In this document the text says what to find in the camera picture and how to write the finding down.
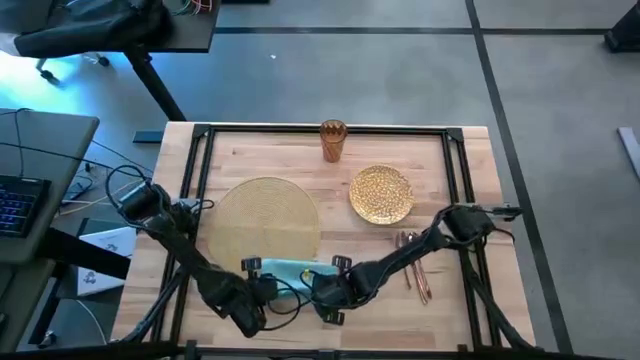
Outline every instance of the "gold speckled plate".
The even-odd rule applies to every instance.
[[[409,181],[398,170],[385,165],[360,171],[349,187],[349,200],[358,215],[378,225],[402,220],[413,207]]]

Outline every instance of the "round placemat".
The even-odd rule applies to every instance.
[[[214,207],[206,234],[209,253],[224,269],[241,274],[251,256],[313,260],[320,244],[318,211],[298,185],[279,178],[248,180]]]
[[[413,207],[409,181],[398,170],[385,165],[360,171],[349,187],[349,200],[358,215],[378,225],[402,220]]]

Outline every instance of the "woven placemat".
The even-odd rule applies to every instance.
[[[214,207],[206,234],[209,253],[224,269],[241,274],[251,256],[313,260],[320,244],[318,211],[298,185],[262,177],[231,189]]]

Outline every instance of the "wooden tabletop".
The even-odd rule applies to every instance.
[[[171,122],[165,131],[154,181],[172,197],[177,197],[180,191],[193,126],[193,123]],[[464,127],[463,133],[477,202],[501,203],[500,182],[487,129]],[[349,256],[354,263],[379,259],[393,251],[391,239],[397,232],[421,231],[439,209],[450,203],[438,137],[349,135],[342,159],[330,164],[323,160],[319,136],[314,134],[217,132],[215,136],[205,198],[217,202],[234,186],[260,176],[276,176],[298,184],[311,195],[318,208],[321,230],[318,261],[330,262],[336,254]],[[349,204],[351,180],[360,170],[374,164],[398,169],[413,188],[416,204],[411,213],[391,226],[367,223]],[[193,176],[191,194],[195,193],[198,176],[199,165]],[[202,216],[196,244],[209,259],[206,239],[211,224],[210,211]],[[486,253],[496,302],[522,336],[533,343],[512,241],[496,233],[489,237]],[[139,236],[112,338],[128,334],[156,299],[165,256],[166,251],[157,242],[146,235]],[[258,333],[252,339],[242,336],[231,319],[218,318],[200,299],[192,281],[180,343],[194,339],[198,346],[224,348],[413,351],[455,351],[458,344],[471,346],[457,253],[441,250],[423,258],[422,263],[433,291],[433,300],[426,306],[420,301],[416,288],[408,290],[404,276],[398,273],[371,303],[346,311],[343,326],[324,324],[313,307],[307,306],[289,326]],[[479,309],[484,342],[489,344],[486,315],[482,305]],[[172,313],[173,302],[167,309],[163,339],[169,338]],[[269,326],[287,319],[272,313],[267,313],[267,318]]]

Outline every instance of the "light blue cloth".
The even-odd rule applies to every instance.
[[[262,274],[271,274],[276,278],[288,283],[300,293],[311,296],[311,289],[300,281],[300,274],[305,270],[312,270],[324,275],[338,275],[338,268],[327,263],[315,261],[299,261],[285,259],[262,259]],[[309,273],[309,278],[305,279],[308,285],[313,283],[313,274]],[[278,297],[293,297],[293,292],[285,291],[288,287],[278,282]]]

